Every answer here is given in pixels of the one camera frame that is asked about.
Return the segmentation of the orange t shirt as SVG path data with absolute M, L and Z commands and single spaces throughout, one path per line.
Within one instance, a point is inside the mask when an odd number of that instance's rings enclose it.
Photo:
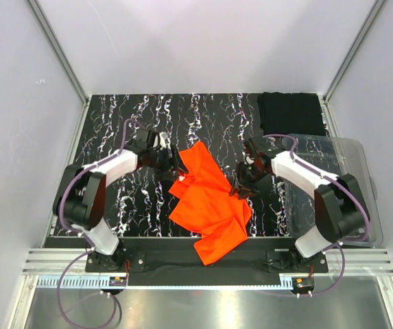
M 201 236 L 194 249 L 204 265 L 211 265 L 248 239 L 252 209 L 230 195 L 229 181 L 203 142 L 181 151 L 180 157 L 189 172 L 169 189 L 179 199 L 169 218 Z

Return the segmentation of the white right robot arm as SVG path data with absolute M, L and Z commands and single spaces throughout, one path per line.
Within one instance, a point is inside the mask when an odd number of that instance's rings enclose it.
M 288 254 L 289 266 L 304 271 L 313 256 L 345 242 L 362 242 L 370 234 L 370 216 L 357 178 L 335 175 L 298 157 L 290 148 L 272 148 L 269 136 L 244 141 L 244 159 L 237 163 L 230 195 L 247 199 L 259 194 L 271 176 L 294 184 L 313 201 L 315 224 L 296 239 Z

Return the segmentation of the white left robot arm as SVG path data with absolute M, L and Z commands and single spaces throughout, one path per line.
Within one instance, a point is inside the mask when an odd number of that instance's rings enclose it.
M 167 133 L 146 129 L 140 129 L 111 155 L 86 166 L 70 164 L 63 172 L 53 214 L 65 230 L 86 240 L 90 260 L 106 271 L 119 271 L 129 265 L 123 242 L 104 219 L 106 189 L 143 167 L 152 168 L 160 179 L 189 172 Z

